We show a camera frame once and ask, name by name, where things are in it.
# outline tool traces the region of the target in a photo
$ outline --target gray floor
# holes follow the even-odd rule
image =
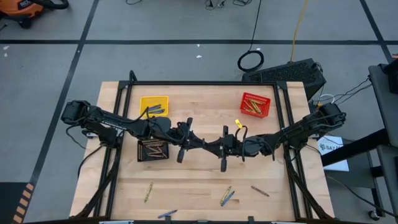
[[[15,22],[0,31],[1,40],[79,40],[94,0],[69,0],[65,11],[47,11],[29,30]],[[207,11],[205,0],[143,0],[127,6],[124,0],[99,0],[87,40],[238,40],[250,39],[258,1],[246,7],[227,1]],[[256,40],[292,40],[304,0],[263,0]],[[366,1],[385,40],[398,40],[398,0]],[[311,0],[298,40],[377,40],[357,0]],[[55,105],[75,55],[76,44],[0,44],[0,97],[3,109],[0,141],[0,182],[28,182],[49,128]],[[74,72],[67,100],[95,103],[103,81],[123,80],[133,69],[139,80],[240,80],[236,61],[248,49],[238,44],[86,44]],[[265,55],[263,68],[286,63],[289,44],[253,45]],[[388,46],[398,53],[398,46]],[[295,60],[320,62],[328,83],[323,93],[344,93],[368,75],[368,66],[386,63],[379,45],[298,45]],[[244,61],[250,67],[256,57]],[[333,132],[358,139],[383,127],[371,88],[340,105],[346,124]],[[67,218],[83,151],[65,135],[58,122],[26,221]],[[80,142],[84,138],[72,131]],[[387,190],[379,181],[386,208]],[[329,183],[336,217],[369,222],[371,207],[346,189]],[[371,200],[368,189],[355,188]],[[390,217],[378,223],[392,223]]]

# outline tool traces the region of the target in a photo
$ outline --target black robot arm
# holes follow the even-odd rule
[[[182,162],[185,151],[202,148],[221,158],[221,171],[225,172],[227,156],[241,156],[243,161],[245,157],[254,157],[259,153],[274,156],[274,150],[283,142],[301,149],[309,136],[339,128],[344,124],[346,116],[336,105],[328,103],[274,134],[258,134],[239,141],[236,135],[229,134],[228,127],[224,126],[222,137],[213,142],[206,142],[190,130],[192,118],[188,118],[187,122],[178,122],[176,128],[171,128],[171,120],[168,118],[141,119],[144,113],[131,120],[92,106],[87,101],[74,100],[67,103],[61,120],[71,126],[81,126],[84,133],[89,131],[97,134],[101,145],[106,147],[118,146],[118,129],[127,131],[138,139],[154,138],[167,141],[180,146],[177,162]]]

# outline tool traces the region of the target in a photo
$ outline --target wooden tabletop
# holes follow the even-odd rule
[[[97,102],[103,110],[113,111],[117,85],[117,82],[103,82]],[[294,120],[298,121],[309,114],[303,84],[288,83],[288,91]],[[240,112],[239,104],[244,92],[271,99],[268,117],[255,118]],[[248,136],[280,130],[271,86],[134,85],[127,117],[134,119],[139,116],[140,97],[155,95],[169,96],[168,117],[172,126],[192,117],[192,130],[208,142],[222,135],[223,125],[229,126],[231,133],[235,132],[238,128],[235,119],[248,127]],[[279,95],[287,125],[282,92]],[[85,156],[98,144],[97,139],[88,140]],[[315,140],[309,140],[308,144],[317,148]],[[137,139],[125,135],[112,219],[157,220],[157,216],[177,209],[178,212],[172,215],[173,220],[246,221],[248,216],[254,216],[256,221],[294,220],[282,148],[275,151],[275,161],[272,161],[272,156],[261,155],[246,158],[246,162],[240,157],[228,157],[228,167],[224,173],[220,172],[220,159],[213,154],[193,149],[185,153],[183,162],[179,164],[176,161],[178,150],[178,147],[170,146],[170,159],[167,160],[137,162]],[[98,188],[104,152],[96,153],[82,167],[70,215],[81,211]],[[324,210],[333,216],[320,155],[311,149],[301,150],[301,155],[309,191]],[[147,203],[144,203],[150,183],[153,183],[153,190]],[[220,199],[230,185],[235,194],[221,207]],[[270,197],[251,189],[252,185],[267,192]],[[300,213],[305,217],[298,188],[297,195]],[[106,192],[101,214],[104,214],[107,198]]]

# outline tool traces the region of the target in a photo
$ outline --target white cable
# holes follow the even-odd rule
[[[319,97],[319,100],[320,100],[320,98],[322,98],[322,97],[324,97],[324,96],[331,96],[331,97],[333,97],[333,101],[332,101],[331,103],[334,103],[334,102],[335,102],[335,96],[333,96],[332,94],[323,94],[323,95],[321,95],[321,97]]]

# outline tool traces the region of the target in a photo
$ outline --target yellow cable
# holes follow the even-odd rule
[[[305,10],[306,10],[306,8],[307,8],[307,5],[308,5],[308,0],[305,0],[303,9],[301,10],[301,13],[300,13],[300,18],[298,19],[298,22],[297,22],[296,30],[294,31],[293,44],[292,44],[292,55],[290,56],[290,61],[291,61],[291,62],[293,62],[294,48],[295,48],[295,42],[296,42],[297,31],[299,30],[300,23],[301,23],[301,21],[303,20],[304,12],[305,12]]]

